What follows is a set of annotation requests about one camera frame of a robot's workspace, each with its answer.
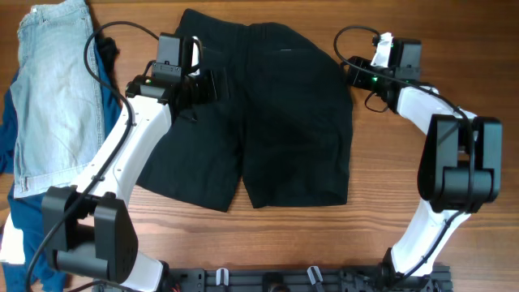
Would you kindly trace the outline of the black shorts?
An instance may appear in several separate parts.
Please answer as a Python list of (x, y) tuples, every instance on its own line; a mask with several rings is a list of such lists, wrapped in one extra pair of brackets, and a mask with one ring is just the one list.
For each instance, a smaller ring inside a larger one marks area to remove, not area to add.
[(339, 65), (283, 24), (188, 9), (177, 31), (201, 40), (220, 98), (180, 113), (138, 185), (221, 212), (239, 183), (254, 208), (345, 204), (353, 103)]

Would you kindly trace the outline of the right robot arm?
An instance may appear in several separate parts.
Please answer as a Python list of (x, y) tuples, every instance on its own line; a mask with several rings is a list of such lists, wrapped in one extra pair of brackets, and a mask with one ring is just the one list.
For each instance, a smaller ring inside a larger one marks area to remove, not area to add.
[(418, 167), (418, 208), (404, 235), (388, 249), (377, 285), (403, 288), (427, 277), (456, 228), (500, 192), (501, 122), (454, 105), (423, 83), (418, 40), (389, 33), (373, 38), (372, 60), (352, 57), (348, 85), (369, 91), (425, 136)]

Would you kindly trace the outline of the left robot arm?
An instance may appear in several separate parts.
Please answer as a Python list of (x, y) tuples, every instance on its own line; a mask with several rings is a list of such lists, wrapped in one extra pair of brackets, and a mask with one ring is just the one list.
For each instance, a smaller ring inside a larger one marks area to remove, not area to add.
[(164, 79), (138, 75), (127, 85), (125, 108), (95, 157), (70, 186), (50, 187), (42, 201), (51, 268), (120, 290), (176, 289), (168, 264), (139, 251), (128, 204), (178, 111), (218, 98), (211, 71)]

